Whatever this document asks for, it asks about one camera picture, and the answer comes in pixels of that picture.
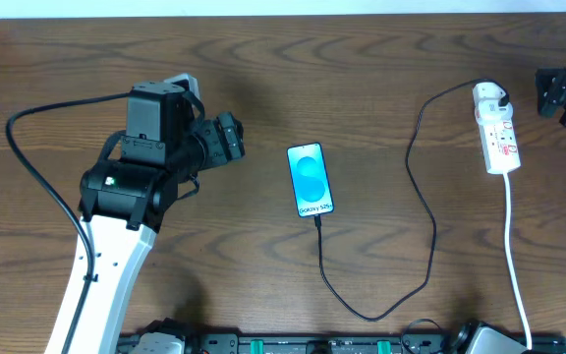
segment charging cable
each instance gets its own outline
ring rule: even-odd
[[[504,230],[504,249],[506,253],[506,260],[508,262],[508,271],[510,272],[510,280],[512,282],[512,289],[517,302],[517,308],[519,309],[519,315],[521,317],[521,322],[523,324],[524,332],[526,334],[526,347],[532,350],[532,335],[530,333],[530,326],[528,324],[528,318],[526,316],[526,311],[523,307],[523,301],[521,300],[521,294],[519,292],[519,285],[517,284],[517,275],[515,273],[514,264],[512,262],[512,249],[510,247],[510,221],[512,215],[512,201],[510,196],[510,180],[508,178],[508,172],[512,171],[519,166],[521,166],[521,161],[519,160],[519,154],[516,146],[516,140],[514,137],[514,129],[512,126],[512,104],[510,104],[510,94],[508,91],[498,82],[492,79],[475,79],[467,81],[456,85],[453,88],[448,88],[432,98],[428,99],[421,108],[419,113],[419,119],[417,125],[408,144],[408,148],[405,155],[405,167],[410,177],[410,181],[416,191],[421,203],[423,204],[425,211],[429,215],[431,220],[432,232],[431,232],[431,246],[429,250],[429,260],[427,262],[427,272],[423,283],[406,294],[403,298],[397,301],[394,305],[388,308],[384,313],[376,317],[368,317],[360,314],[355,309],[353,309],[342,297],[335,291],[331,283],[327,279],[324,273],[323,260],[322,260],[322,221],[320,215],[316,215],[313,218],[315,223],[315,228],[318,232],[318,266],[320,268],[320,275],[326,287],[331,291],[333,296],[353,315],[358,318],[368,321],[377,322],[390,315],[397,307],[399,307],[406,300],[416,295],[419,291],[427,286],[429,283],[429,278],[431,276],[431,265],[433,263],[433,254],[436,244],[436,220],[431,212],[431,209],[427,205],[423,194],[419,190],[419,186],[410,170],[410,153],[412,152],[412,147],[416,141],[419,130],[421,129],[421,123],[423,121],[423,113],[425,108],[432,103],[437,98],[452,92],[456,89],[460,89],[466,86],[475,85],[474,87],[474,101],[476,105],[476,120],[480,124],[481,130],[481,143],[484,152],[484,159],[486,163],[486,170],[491,174],[503,174],[505,188],[506,188],[506,222]]]

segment black charging cable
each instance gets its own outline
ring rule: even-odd
[[[337,293],[337,291],[335,291],[335,289],[333,288],[333,286],[331,286],[331,283],[329,283],[329,280],[326,278],[326,275],[324,274],[324,267],[322,265],[322,221],[320,220],[320,215],[316,215],[313,217],[313,221],[315,223],[315,228],[317,228],[318,230],[318,266],[320,267],[320,275],[322,276],[322,280],[324,280],[324,284],[326,285],[326,287],[331,291],[331,293],[333,294],[333,296],[335,296],[336,299],[338,299],[338,301],[340,301],[340,303],[347,309],[349,310],[353,315],[357,316],[358,318],[364,320],[364,321],[368,321],[368,322],[377,322],[382,320],[383,318],[385,318],[386,316],[390,315],[394,310],[396,310],[396,308],[398,308],[401,304],[403,304],[406,300],[408,300],[409,298],[413,297],[414,295],[416,295],[419,291],[423,290],[423,288],[425,288],[427,286],[427,284],[429,283],[429,278],[431,276],[431,265],[433,263],[433,253],[435,251],[436,248],[436,220],[433,217],[433,213],[431,212],[431,209],[429,208],[429,206],[427,205],[427,202],[425,201],[425,198],[423,198],[423,194],[421,193],[421,190],[419,190],[419,186],[417,185],[416,180],[414,179],[414,176],[412,175],[412,171],[410,170],[410,153],[412,152],[412,147],[414,146],[414,142],[417,139],[417,135],[419,134],[419,130],[421,129],[421,122],[423,121],[423,113],[425,112],[425,108],[432,103],[434,100],[436,100],[437,98],[440,98],[441,96],[454,91],[456,89],[460,89],[463,88],[465,86],[469,86],[469,85],[477,85],[477,84],[481,84],[481,83],[494,83],[496,85],[498,85],[501,89],[503,89],[505,91],[505,95],[503,97],[501,97],[501,99],[499,100],[499,105],[500,106],[505,106],[508,104],[508,102],[510,101],[510,94],[508,93],[508,90],[506,90],[500,83],[498,83],[495,80],[492,79],[475,79],[475,80],[470,80],[467,81],[465,83],[461,83],[453,88],[448,88],[446,90],[444,90],[441,93],[438,93],[437,95],[435,95],[434,97],[428,99],[424,104],[423,107],[421,108],[421,112],[419,113],[419,120],[417,122],[417,126],[414,130],[414,134],[412,135],[412,138],[410,139],[410,143],[408,144],[408,149],[405,153],[405,169],[408,171],[408,176],[410,176],[410,181],[412,181],[412,186],[414,186],[414,190],[417,192],[417,195],[419,196],[419,199],[421,200],[421,203],[423,204],[423,207],[425,209],[425,211],[427,211],[427,214],[429,215],[429,219],[431,219],[431,227],[432,227],[432,231],[431,231],[431,247],[429,250],[429,260],[427,262],[427,273],[424,277],[424,281],[423,283],[417,287],[416,289],[412,290],[411,292],[409,292],[408,294],[406,294],[404,297],[402,297],[399,301],[397,301],[396,303],[394,303],[394,305],[392,305],[388,310],[386,310],[383,314],[377,316],[377,317],[368,317],[368,316],[364,316],[362,314],[360,314],[359,312],[357,312],[355,309],[353,309],[346,301],[344,301],[344,299],[342,299],[342,297]]]

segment black cable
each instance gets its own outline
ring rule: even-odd
[[[99,157],[97,158],[98,161],[104,161],[107,160],[108,157],[110,156],[111,152],[113,152],[113,149],[115,148],[115,146],[117,145],[117,143],[119,143],[122,138],[124,138],[126,136],[126,131],[117,131],[113,134],[110,135],[110,137],[108,137],[108,139],[106,139],[106,142],[104,143],[104,146],[102,147],[102,151],[99,152]]]
[[[86,295],[88,294],[88,289],[90,287],[90,284],[93,282],[93,273],[94,273],[94,269],[95,269],[95,258],[93,257],[93,253],[92,253],[92,245],[90,244],[90,240],[88,239],[88,236],[86,236],[86,233],[83,230],[83,227],[80,224],[80,222],[78,221],[78,218],[76,217],[74,212],[69,208],[69,206],[67,206],[67,203],[65,203],[65,201],[62,199],[62,197],[60,197],[58,192],[56,192],[56,190],[54,190],[54,188],[45,180],[45,178],[43,178],[43,176],[41,176],[40,173],[38,173],[38,171],[31,165],[31,163],[29,163],[28,159],[21,152],[21,150],[17,146],[17,143],[15,142],[15,138],[12,135],[12,129],[13,129],[15,122],[18,119],[20,119],[23,116],[26,116],[28,114],[44,112],[44,111],[47,111],[47,110],[50,110],[50,109],[56,109],[56,108],[62,108],[62,107],[71,107],[71,106],[76,106],[76,105],[81,105],[81,104],[104,102],[104,101],[107,101],[107,100],[124,98],[124,97],[127,97],[127,96],[128,96],[128,93],[119,93],[119,94],[113,94],[113,95],[108,95],[108,96],[103,96],[103,97],[88,98],[88,99],[81,99],[81,100],[61,102],[61,103],[54,103],[54,104],[48,104],[48,105],[44,105],[44,106],[40,106],[40,107],[30,108],[30,109],[26,109],[24,111],[21,111],[19,113],[14,114],[8,120],[8,124],[6,124],[6,139],[8,139],[8,144],[10,145],[10,148],[15,153],[15,155],[17,156],[17,158],[19,159],[21,164],[28,170],[29,174],[32,177],[34,177],[36,179],[36,181],[38,181],[40,186],[42,188],[44,188],[45,191],[47,191],[47,193],[51,196],[51,198],[53,198],[56,201],[56,203],[58,204],[58,206],[67,214],[67,216],[69,217],[71,222],[74,224],[74,227],[78,231],[78,234],[80,235],[80,238],[82,239],[83,244],[85,245],[86,262],[87,262],[86,275],[84,277],[85,285],[83,286],[83,291],[80,294],[80,300],[78,301],[78,306],[76,307],[76,311],[74,312],[74,317],[72,318],[71,325],[69,327],[69,331],[67,332],[67,338],[65,339],[65,343],[63,345],[63,351],[62,352],[64,354],[69,352],[69,347],[71,346],[71,341],[74,338],[74,333],[76,332],[76,327],[78,326],[78,321],[80,320],[80,315],[83,311],[83,306],[85,305],[85,300],[86,300]]]
[[[508,101],[510,99],[510,94],[508,93],[508,91],[502,85],[500,85],[498,82],[496,82],[495,80],[492,80],[492,79],[475,79],[475,80],[471,80],[471,81],[468,81],[468,82],[465,82],[465,83],[461,83],[461,84],[459,84],[459,85],[457,85],[453,88],[448,88],[448,89],[444,90],[443,92],[435,95],[434,97],[428,99],[423,104],[423,107],[421,108],[421,112],[419,113],[419,120],[417,122],[416,129],[414,130],[414,134],[412,135],[412,138],[410,139],[410,144],[408,145],[408,149],[405,153],[405,168],[408,171],[408,175],[410,176],[410,181],[412,181],[412,185],[414,186],[414,190],[417,192],[417,195],[419,196],[419,199],[421,200],[421,203],[423,204],[424,209],[427,211],[427,214],[429,215],[429,218],[431,219],[431,225],[432,225],[431,247],[430,247],[430,250],[429,250],[429,261],[427,262],[427,273],[425,275],[423,284],[421,284],[419,287],[417,287],[416,289],[414,289],[411,292],[409,292],[408,294],[406,294],[404,297],[401,298],[401,300],[397,301],[388,310],[386,310],[383,314],[381,314],[377,317],[367,317],[367,316],[360,314],[355,309],[353,309],[349,304],[347,304],[347,302],[344,301],[344,299],[342,299],[342,297],[335,291],[333,286],[331,286],[331,284],[329,283],[329,280],[327,280],[326,275],[324,274],[324,268],[322,266],[322,221],[320,220],[320,215],[316,215],[316,216],[313,217],[315,227],[318,230],[318,266],[320,267],[320,275],[322,275],[322,280],[324,280],[324,284],[326,285],[326,287],[329,290],[331,290],[331,293],[333,294],[333,296],[335,296],[335,298],[338,299],[340,301],[340,303],[347,310],[349,310],[353,315],[357,316],[358,318],[360,318],[364,321],[368,321],[368,322],[380,321],[383,318],[385,318],[386,316],[390,315],[390,313],[392,313],[396,308],[398,308],[406,300],[408,300],[412,296],[416,295],[419,291],[421,291],[429,283],[429,278],[431,276],[431,265],[433,263],[433,253],[434,253],[435,247],[436,247],[436,220],[433,217],[433,213],[431,212],[431,209],[427,205],[425,198],[423,198],[423,194],[419,190],[419,186],[417,185],[417,182],[415,181],[414,176],[412,175],[412,171],[410,170],[410,153],[412,152],[412,147],[414,146],[414,142],[416,141],[417,135],[419,134],[419,130],[421,129],[421,121],[423,120],[423,113],[425,111],[425,108],[430,103],[432,103],[435,99],[443,96],[446,93],[449,93],[449,92],[454,91],[456,89],[463,88],[463,87],[468,86],[468,85],[476,85],[476,84],[480,84],[480,83],[494,83],[494,84],[498,85],[501,89],[503,89],[506,92],[506,94],[499,100],[499,105],[505,106],[505,105],[508,104]]]
[[[176,199],[176,202],[181,201],[185,198],[193,197],[200,191],[200,180],[198,179],[198,174],[190,175],[189,180],[192,181],[192,183],[194,184],[194,188],[188,191],[187,193],[185,193],[184,195],[178,197]]]
[[[437,324],[434,320],[430,320],[430,319],[418,319],[418,320],[414,320],[412,321],[410,324],[408,324],[407,327],[405,327],[405,329],[403,330],[403,332],[401,333],[401,346],[408,351],[408,353],[410,354],[415,354],[411,349],[410,349],[410,342],[405,340],[405,335],[408,333],[408,331],[410,331],[410,329],[412,329],[413,326],[418,325],[418,324],[422,324],[422,323],[428,323],[428,324],[433,324],[436,327],[438,327],[438,329],[441,332],[444,332],[444,330],[442,329],[442,327],[440,326],[440,324]],[[436,354],[436,353],[452,353],[452,350],[444,350],[444,340],[440,343],[440,350],[437,350],[431,354]]]

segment white power cord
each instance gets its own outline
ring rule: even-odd
[[[512,290],[515,293],[515,300],[517,301],[519,316],[521,316],[523,331],[526,333],[526,347],[528,348],[528,350],[532,350],[532,334],[530,333],[530,325],[528,324],[526,310],[523,308],[523,301],[521,300],[521,293],[519,292],[519,285],[517,284],[517,274],[515,273],[515,266],[512,262],[512,249],[510,247],[510,218],[512,216],[512,200],[510,198],[510,178],[508,178],[507,172],[503,173],[503,182],[506,186],[506,226],[503,232],[503,244],[506,251],[506,261],[508,262],[508,271],[510,272]]]

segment green connector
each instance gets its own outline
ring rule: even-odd
[[[263,354],[263,340],[256,339],[251,342],[251,354]]]
[[[377,342],[378,354],[390,354],[392,349],[390,348],[390,342],[385,340],[379,340]]]

